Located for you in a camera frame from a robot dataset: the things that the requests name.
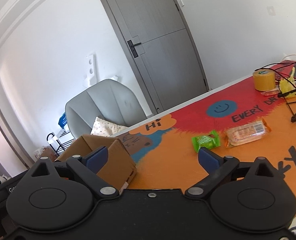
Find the yellow plush toy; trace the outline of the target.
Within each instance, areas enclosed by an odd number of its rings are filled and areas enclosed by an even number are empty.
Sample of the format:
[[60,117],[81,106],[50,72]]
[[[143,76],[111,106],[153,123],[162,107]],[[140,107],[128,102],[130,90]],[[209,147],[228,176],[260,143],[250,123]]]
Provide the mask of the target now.
[[279,82],[279,90],[282,94],[286,92],[290,92],[295,89],[295,81],[294,81],[295,67],[292,68],[290,73],[290,77],[288,80],[282,78]]

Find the grey upholstered chair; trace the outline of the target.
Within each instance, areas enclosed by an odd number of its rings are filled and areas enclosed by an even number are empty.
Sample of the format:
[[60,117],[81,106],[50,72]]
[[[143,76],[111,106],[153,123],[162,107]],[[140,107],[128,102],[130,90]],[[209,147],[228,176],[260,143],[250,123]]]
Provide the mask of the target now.
[[112,79],[100,81],[73,97],[66,103],[65,113],[75,139],[90,134],[97,117],[126,127],[147,119],[136,95]]

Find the green snack packet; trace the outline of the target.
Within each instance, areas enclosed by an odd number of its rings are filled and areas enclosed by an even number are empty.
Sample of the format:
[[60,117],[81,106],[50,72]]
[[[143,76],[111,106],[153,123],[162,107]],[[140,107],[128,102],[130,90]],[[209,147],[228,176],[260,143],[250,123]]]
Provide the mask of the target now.
[[220,145],[220,137],[218,132],[215,130],[212,130],[209,134],[192,138],[192,146],[196,153],[198,153],[202,147],[211,150],[213,148],[219,147]]

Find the brown cardboard box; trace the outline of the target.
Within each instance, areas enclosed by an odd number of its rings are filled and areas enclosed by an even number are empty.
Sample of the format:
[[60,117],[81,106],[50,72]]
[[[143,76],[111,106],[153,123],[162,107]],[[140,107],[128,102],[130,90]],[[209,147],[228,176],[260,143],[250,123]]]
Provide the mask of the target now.
[[108,150],[108,161],[97,175],[122,192],[128,187],[137,173],[136,164],[118,138],[81,135],[56,160],[66,161],[75,154],[85,157],[99,147]]

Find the grey door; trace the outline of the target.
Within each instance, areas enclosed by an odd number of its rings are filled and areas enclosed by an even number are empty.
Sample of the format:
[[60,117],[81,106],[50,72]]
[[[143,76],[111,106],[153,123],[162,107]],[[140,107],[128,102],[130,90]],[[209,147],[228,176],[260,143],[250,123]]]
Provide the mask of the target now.
[[[153,113],[209,90],[187,22],[176,0],[101,0]],[[128,40],[139,43],[134,58]]]

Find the colourful printed table mat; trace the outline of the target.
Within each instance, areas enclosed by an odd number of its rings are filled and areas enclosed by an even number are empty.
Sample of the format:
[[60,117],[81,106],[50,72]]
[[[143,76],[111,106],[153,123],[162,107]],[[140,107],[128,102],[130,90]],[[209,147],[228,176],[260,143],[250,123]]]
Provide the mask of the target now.
[[132,186],[186,189],[205,175],[197,154],[206,147],[241,161],[268,158],[296,195],[296,93],[281,98],[254,84],[246,78],[120,134],[138,165]]

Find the black metal rack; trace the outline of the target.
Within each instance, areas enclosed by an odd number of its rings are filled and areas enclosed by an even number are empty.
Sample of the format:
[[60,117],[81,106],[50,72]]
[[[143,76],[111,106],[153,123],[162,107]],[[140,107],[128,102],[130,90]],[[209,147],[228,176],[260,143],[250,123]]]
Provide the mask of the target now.
[[60,156],[74,142],[70,130],[61,129],[57,134],[54,132],[47,135],[47,142],[57,156]]

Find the yellow tape roll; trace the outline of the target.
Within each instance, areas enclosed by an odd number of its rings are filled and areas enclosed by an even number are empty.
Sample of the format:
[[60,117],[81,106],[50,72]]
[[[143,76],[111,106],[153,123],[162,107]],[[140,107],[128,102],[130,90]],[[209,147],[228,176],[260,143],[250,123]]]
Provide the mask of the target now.
[[275,72],[270,69],[260,69],[252,74],[254,87],[260,92],[266,92],[276,87]]

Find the dotted white cushion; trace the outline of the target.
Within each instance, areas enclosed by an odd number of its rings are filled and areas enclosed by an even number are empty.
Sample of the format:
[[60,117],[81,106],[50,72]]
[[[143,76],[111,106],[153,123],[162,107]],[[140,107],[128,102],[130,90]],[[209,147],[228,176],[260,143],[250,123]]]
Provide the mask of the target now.
[[125,129],[127,129],[126,126],[117,125],[113,122],[96,117],[93,123],[91,135],[111,137],[112,135],[117,134]]

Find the orange wafer packet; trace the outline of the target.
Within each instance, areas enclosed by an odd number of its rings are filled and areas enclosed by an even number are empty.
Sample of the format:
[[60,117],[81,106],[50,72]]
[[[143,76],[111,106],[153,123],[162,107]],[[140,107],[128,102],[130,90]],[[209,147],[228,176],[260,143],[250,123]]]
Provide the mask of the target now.
[[224,134],[225,147],[237,147],[262,139],[271,128],[264,119],[227,129]]

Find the blue bag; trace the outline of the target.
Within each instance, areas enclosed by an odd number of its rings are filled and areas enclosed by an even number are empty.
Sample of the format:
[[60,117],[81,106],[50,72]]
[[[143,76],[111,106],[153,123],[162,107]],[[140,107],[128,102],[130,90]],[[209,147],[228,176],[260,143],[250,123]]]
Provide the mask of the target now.
[[63,115],[59,118],[58,125],[60,126],[60,128],[64,129],[66,124],[67,124],[66,113],[63,113]]

